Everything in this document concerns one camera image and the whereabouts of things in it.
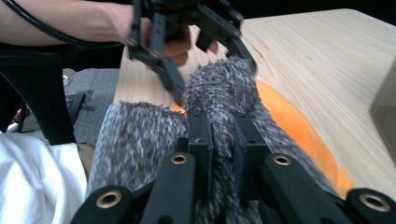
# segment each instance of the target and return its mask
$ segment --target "human hand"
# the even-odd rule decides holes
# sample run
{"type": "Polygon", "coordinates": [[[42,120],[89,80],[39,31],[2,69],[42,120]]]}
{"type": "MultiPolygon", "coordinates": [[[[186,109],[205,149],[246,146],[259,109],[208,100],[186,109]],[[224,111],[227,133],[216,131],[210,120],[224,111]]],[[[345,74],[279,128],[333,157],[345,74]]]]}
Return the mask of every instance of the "human hand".
{"type": "MultiPolygon", "coordinates": [[[[149,47],[151,37],[151,22],[149,19],[144,18],[141,21],[141,44],[149,47]]],[[[177,66],[184,65],[188,58],[188,51],[191,49],[191,34],[188,25],[183,25],[179,33],[171,40],[163,45],[163,57],[172,58],[177,66]]],[[[213,41],[209,46],[209,50],[217,54],[219,45],[217,41],[213,41]]]]}

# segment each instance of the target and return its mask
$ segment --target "dark background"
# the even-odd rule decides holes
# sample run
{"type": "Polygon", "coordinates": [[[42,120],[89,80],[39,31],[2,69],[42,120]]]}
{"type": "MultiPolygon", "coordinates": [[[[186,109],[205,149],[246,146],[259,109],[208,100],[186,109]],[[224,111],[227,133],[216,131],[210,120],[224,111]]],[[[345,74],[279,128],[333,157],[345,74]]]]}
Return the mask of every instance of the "dark background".
{"type": "Polygon", "coordinates": [[[229,0],[245,18],[350,8],[396,25],[396,0],[229,0]]]}

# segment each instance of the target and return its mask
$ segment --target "black metal bracket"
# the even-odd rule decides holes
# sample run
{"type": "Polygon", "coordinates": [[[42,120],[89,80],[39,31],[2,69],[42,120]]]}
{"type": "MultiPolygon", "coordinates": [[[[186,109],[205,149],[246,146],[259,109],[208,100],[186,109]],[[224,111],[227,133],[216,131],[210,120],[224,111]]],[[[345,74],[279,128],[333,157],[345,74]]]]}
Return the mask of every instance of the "black metal bracket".
{"type": "MultiPolygon", "coordinates": [[[[235,192],[242,201],[259,202],[263,223],[396,223],[396,202],[390,197],[353,189],[343,200],[322,190],[293,157],[272,153],[247,115],[234,115],[233,131],[235,192]]],[[[178,139],[155,183],[134,193],[121,187],[99,189],[72,223],[105,218],[110,224],[194,223],[195,201],[210,200],[213,150],[206,114],[197,112],[191,117],[189,138],[178,139]]]]}
{"type": "Polygon", "coordinates": [[[185,83],[173,60],[164,58],[162,53],[164,42],[175,38],[181,25],[196,25],[201,29],[196,42],[200,50],[207,51],[212,40],[217,40],[227,48],[227,57],[248,59],[252,71],[257,70],[257,64],[240,39],[243,17],[227,1],[133,0],[133,5],[134,22],[127,41],[129,59],[137,59],[157,73],[177,104],[181,105],[185,83]],[[140,41],[142,17],[152,21],[147,48],[140,41]]]}

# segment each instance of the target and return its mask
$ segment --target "gray fleece cover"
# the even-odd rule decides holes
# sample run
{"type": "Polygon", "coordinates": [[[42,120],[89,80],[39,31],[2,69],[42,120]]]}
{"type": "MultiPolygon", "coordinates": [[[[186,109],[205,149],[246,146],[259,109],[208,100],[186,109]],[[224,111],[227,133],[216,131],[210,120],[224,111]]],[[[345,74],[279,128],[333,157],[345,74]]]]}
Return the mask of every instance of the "gray fleece cover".
{"type": "Polygon", "coordinates": [[[177,139],[188,137],[188,120],[197,110],[208,115],[216,149],[213,198],[197,202],[196,223],[215,223],[220,215],[226,223],[262,223],[257,203],[240,203],[233,190],[235,112],[250,116],[272,152],[292,156],[324,190],[336,194],[318,167],[271,119],[247,61],[231,58],[199,67],[187,83],[184,101],[185,115],[147,103],[112,105],[99,134],[87,195],[106,185],[135,191],[155,179],[177,139]]]}

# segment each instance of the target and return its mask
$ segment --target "white cloth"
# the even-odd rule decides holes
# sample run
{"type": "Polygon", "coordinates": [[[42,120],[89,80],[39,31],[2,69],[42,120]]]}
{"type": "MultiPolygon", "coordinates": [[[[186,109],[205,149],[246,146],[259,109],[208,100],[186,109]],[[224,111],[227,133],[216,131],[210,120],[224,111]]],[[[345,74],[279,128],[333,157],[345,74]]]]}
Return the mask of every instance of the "white cloth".
{"type": "Polygon", "coordinates": [[[70,223],[87,180],[76,144],[0,133],[0,223],[70,223]]]}

